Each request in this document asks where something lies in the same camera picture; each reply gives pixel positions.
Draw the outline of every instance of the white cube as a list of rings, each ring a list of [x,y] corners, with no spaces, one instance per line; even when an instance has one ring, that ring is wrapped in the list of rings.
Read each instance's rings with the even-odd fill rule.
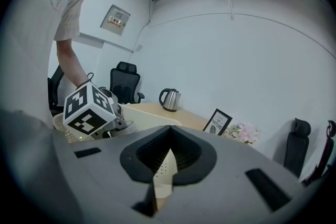
[[[63,125],[79,140],[85,140],[115,118],[107,96],[91,82],[65,99]]]

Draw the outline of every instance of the kettle handle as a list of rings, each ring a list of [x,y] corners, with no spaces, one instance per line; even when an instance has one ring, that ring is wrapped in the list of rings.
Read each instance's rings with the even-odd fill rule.
[[[160,96],[159,96],[159,102],[160,102],[161,106],[163,106],[163,102],[161,101],[161,97],[162,97],[162,95],[163,95],[165,92],[168,94],[169,91],[170,91],[170,89],[166,88],[166,89],[162,90],[162,92],[160,93]]]

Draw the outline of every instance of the wooden table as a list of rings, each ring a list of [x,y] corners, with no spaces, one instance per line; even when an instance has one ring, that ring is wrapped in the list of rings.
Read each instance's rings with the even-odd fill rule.
[[[160,103],[128,104],[126,106],[142,112],[147,112],[153,115],[177,120],[181,123],[181,126],[183,127],[188,127],[200,131],[203,130],[208,122],[208,120],[184,109],[178,109],[176,112],[169,112],[167,110],[164,110]]]

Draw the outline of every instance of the electric kettle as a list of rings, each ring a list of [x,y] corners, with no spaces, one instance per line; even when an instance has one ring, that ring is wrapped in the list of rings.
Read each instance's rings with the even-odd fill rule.
[[[161,98],[164,93],[167,93],[167,95],[164,98],[164,101],[162,102]],[[177,106],[179,105],[181,94],[176,89],[164,89],[160,93],[159,102],[163,109],[175,112],[177,110]]]

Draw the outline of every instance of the framed sign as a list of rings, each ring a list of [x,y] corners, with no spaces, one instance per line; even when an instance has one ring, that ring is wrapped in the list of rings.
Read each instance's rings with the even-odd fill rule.
[[[224,112],[216,109],[203,131],[211,134],[222,135],[230,124],[232,118]]]

